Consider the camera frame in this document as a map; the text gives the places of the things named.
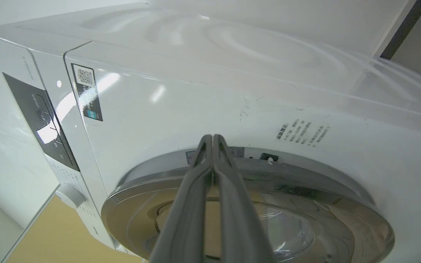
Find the button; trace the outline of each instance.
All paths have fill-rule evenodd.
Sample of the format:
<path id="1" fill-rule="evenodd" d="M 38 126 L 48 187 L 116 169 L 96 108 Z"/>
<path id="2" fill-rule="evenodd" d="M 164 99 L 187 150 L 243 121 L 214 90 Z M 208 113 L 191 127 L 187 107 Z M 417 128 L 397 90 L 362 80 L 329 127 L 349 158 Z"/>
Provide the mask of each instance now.
<path id="1" fill-rule="evenodd" d="M 61 140 L 61 138 L 58 136 L 58 138 L 56 138 L 56 140 L 53 142 L 54 147 L 59 148 L 59 151 L 66 151 L 66 149 L 64 148 L 64 145 L 61 142 L 58 142 L 57 140 Z"/>
<path id="2" fill-rule="evenodd" d="M 60 163 L 67 166 L 72 166 L 72 162 L 69 159 L 69 156 L 65 155 L 64 153 L 60 153 L 59 156 L 60 157 L 58 158 L 58 160 L 60 161 Z"/>
<path id="3" fill-rule="evenodd" d="M 40 130 L 52 123 L 52 118 L 48 113 L 42 112 L 41 110 L 37 110 L 36 114 L 38 115 L 38 122 L 35 122 L 35 119 L 31 120 L 31 125 L 33 125 L 34 129 Z"/>
<path id="4" fill-rule="evenodd" d="M 34 98 L 35 104 L 37 105 L 37 108 L 42 110 L 43 112 L 49 113 L 48 108 L 46 106 L 45 100 L 37 94 L 33 94 L 32 97 Z"/>
<path id="5" fill-rule="evenodd" d="M 63 144 L 52 140 L 49 143 L 46 143 L 42 146 L 43 151 L 47 154 L 50 155 L 51 157 L 55 158 L 56 160 L 58 160 L 58 155 L 60 153 L 63 153 L 64 155 L 67 155 L 67 151 L 64 147 Z"/>
<path id="6" fill-rule="evenodd" d="M 53 130 L 56 130 L 56 127 L 55 127 L 55 124 L 52 120 L 52 117 L 48 113 L 46 113 L 46 112 L 40 113 L 40 118 L 42 118 L 42 121 L 45 122 L 45 126 L 48 125 Z"/>
<path id="7" fill-rule="evenodd" d="M 63 146 L 63 140 L 61 140 L 61 136 L 60 133 L 56 130 L 56 133 L 58 134 L 58 136 L 56 137 L 56 139 L 54 140 L 54 142 L 56 142 L 57 144 L 59 144 L 60 146 Z"/>

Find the control panel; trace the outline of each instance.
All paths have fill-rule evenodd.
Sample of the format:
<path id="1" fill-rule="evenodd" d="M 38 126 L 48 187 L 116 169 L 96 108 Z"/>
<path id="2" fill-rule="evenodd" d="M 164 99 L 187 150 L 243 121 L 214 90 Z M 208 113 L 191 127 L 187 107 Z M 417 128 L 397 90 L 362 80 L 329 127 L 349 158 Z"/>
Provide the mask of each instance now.
<path id="1" fill-rule="evenodd" d="M 48 98 L 48 93 L 5 73 L 3 75 L 25 120 L 27 120 L 32 133 L 45 154 L 65 166 L 79 171 Z"/>

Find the white washing machine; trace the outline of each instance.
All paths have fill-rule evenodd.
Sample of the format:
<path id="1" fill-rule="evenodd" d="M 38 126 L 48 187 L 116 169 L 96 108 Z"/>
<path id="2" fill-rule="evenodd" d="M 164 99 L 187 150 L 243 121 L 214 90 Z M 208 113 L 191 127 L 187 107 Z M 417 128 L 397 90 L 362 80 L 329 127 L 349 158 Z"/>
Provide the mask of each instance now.
<path id="1" fill-rule="evenodd" d="M 242 14 L 137 3 L 0 26 L 58 196 L 149 258 L 200 139 L 221 134 L 277 261 L 420 262 L 421 76 Z M 219 201 L 212 188 L 209 261 Z"/>

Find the floor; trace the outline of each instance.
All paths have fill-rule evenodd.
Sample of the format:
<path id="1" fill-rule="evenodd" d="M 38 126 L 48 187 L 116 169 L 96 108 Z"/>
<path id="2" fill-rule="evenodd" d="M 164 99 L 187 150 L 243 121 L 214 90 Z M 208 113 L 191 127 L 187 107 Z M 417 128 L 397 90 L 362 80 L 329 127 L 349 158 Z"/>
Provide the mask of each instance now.
<path id="1" fill-rule="evenodd" d="M 6 263 L 144 263 L 93 238 L 76 211 L 57 196 L 48 203 Z"/>

